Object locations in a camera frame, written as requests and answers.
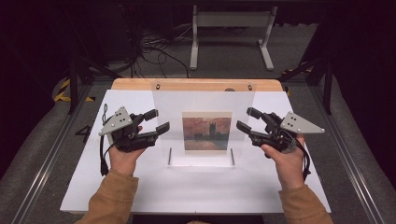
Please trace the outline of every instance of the small canvas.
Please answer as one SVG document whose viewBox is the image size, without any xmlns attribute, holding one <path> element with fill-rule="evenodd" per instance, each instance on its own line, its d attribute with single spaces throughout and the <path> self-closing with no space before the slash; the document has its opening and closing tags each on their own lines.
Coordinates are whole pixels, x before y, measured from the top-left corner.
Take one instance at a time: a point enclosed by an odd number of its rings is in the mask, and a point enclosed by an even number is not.
<svg viewBox="0 0 396 224">
<path fill-rule="evenodd" d="M 225 154 L 232 112 L 183 112 L 186 154 Z"/>
</svg>

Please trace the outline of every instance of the clear acrylic panel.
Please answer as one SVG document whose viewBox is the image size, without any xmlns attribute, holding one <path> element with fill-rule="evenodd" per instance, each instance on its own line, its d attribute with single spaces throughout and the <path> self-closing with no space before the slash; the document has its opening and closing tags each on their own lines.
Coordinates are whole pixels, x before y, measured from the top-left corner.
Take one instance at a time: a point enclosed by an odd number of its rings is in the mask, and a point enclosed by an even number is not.
<svg viewBox="0 0 396 224">
<path fill-rule="evenodd" d="M 161 135 L 163 161 L 169 166 L 237 165 L 244 133 L 236 122 L 248 122 L 255 85 L 252 83 L 153 83 L 158 123 L 170 122 L 170 130 Z"/>
</svg>

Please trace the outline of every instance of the tan sleeve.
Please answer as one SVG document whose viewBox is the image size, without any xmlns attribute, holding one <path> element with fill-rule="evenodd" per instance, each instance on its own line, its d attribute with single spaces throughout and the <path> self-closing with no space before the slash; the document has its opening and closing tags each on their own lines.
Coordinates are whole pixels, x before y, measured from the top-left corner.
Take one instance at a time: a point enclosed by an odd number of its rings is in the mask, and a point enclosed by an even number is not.
<svg viewBox="0 0 396 224">
<path fill-rule="evenodd" d="M 323 204 L 307 185 L 298 189 L 281 190 L 279 195 L 289 224 L 332 223 Z"/>
<path fill-rule="evenodd" d="M 99 190 L 92 195 L 88 212 L 76 224 L 126 223 L 138 180 L 110 169 Z"/>
</svg>

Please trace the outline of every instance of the framed picture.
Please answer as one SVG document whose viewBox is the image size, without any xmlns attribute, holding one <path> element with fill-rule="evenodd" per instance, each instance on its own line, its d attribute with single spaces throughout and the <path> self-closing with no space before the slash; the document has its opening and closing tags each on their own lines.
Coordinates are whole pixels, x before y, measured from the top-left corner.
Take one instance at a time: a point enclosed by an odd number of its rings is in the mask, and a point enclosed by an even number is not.
<svg viewBox="0 0 396 224">
<path fill-rule="evenodd" d="M 225 154 L 232 112 L 182 112 L 186 153 Z"/>
</svg>

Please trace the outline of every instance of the hand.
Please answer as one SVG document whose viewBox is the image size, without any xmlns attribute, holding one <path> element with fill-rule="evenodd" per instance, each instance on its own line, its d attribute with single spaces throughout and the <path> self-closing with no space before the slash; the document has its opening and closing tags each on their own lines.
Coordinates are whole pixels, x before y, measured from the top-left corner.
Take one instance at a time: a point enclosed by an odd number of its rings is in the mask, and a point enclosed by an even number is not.
<svg viewBox="0 0 396 224">
<path fill-rule="evenodd" d="M 137 158 L 145 152 L 145 148 L 132 151 L 119 151 L 116 147 L 112 147 L 108 153 L 110 155 L 111 169 L 124 175 L 134 176 L 134 168 L 136 167 Z"/>
<path fill-rule="evenodd" d="M 302 134 L 297 134 L 296 139 L 304 146 L 305 140 Z M 297 189 L 304 185 L 303 159 L 304 153 L 295 148 L 290 153 L 283 154 L 268 145 L 262 145 L 262 150 L 276 163 L 277 177 L 282 189 Z"/>
</svg>

